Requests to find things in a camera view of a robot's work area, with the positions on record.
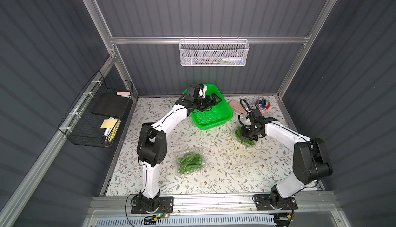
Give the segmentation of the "green plastic basket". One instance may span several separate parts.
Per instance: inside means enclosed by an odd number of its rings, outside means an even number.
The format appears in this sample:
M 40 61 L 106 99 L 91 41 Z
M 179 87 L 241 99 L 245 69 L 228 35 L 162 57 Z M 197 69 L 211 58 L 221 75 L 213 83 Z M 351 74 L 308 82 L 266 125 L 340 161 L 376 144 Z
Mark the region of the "green plastic basket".
M 233 117 L 233 111 L 222 93 L 219 91 L 218 87 L 213 84 L 205 84 L 205 86 L 207 86 L 206 94 L 210 96 L 215 94 L 221 99 L 221 102 L 216 106 L 213 106 L 210 111 L 198 111 L 197 113 L 192 114 L 192 119 L 195 125 L 204 131 L 224 125 Z

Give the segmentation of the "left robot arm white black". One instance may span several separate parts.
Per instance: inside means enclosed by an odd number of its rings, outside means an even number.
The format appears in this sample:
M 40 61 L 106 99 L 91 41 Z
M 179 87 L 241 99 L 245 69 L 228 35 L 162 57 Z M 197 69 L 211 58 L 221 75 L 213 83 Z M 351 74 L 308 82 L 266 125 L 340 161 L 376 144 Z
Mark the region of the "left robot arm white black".
M 223 101 L 218 93 L 207 92 L 204 84 L 190 85 L 174 103 L 171 110 L 157 122 L 144 123 L 140 130 L 137 154 L 139 165 L 143 169 L 142 191 L 139 200 L 155 207 L 160 197 L 160 164 L 167 155 L 167 135 L 174 128 L 196 112 L 211 111 Z

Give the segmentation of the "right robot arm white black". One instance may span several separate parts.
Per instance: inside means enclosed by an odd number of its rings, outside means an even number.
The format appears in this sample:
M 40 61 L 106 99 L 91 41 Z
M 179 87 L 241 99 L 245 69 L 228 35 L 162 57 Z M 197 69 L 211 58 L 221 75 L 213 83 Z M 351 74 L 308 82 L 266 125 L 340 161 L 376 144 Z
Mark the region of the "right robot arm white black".
M 269 202 L 274 209 L 292 207 L 293 198 L 298 192 L 310 183 L 333 174 L 322 139 L 299 134 L 273 117 L 265 118 L 257 108 L 240 114 L 238 121 L 241 124 L 241 140 L 258 141 L 270 136 L 293 150 L 292 173 L 271 188 Z

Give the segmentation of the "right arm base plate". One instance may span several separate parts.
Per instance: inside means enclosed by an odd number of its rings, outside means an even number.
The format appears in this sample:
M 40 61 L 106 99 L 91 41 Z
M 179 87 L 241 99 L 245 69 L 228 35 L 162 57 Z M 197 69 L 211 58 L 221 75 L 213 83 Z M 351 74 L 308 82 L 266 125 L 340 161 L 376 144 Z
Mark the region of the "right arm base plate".
M 269 210 L 297 210 L 298 205 L 294 197 L 282 198 L 272 194 L 256 194 L 252 197 L 256 209 Z

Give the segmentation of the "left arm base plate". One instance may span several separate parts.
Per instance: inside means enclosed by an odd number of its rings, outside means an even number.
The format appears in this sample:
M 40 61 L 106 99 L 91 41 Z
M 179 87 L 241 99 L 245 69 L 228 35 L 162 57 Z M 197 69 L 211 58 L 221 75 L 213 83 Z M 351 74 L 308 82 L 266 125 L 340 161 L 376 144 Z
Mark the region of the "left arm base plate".
M 170 214 L 173 213 L 174 197 L 156 197 L 149 199 L 144 196 L 131 200 L 131 214 Z

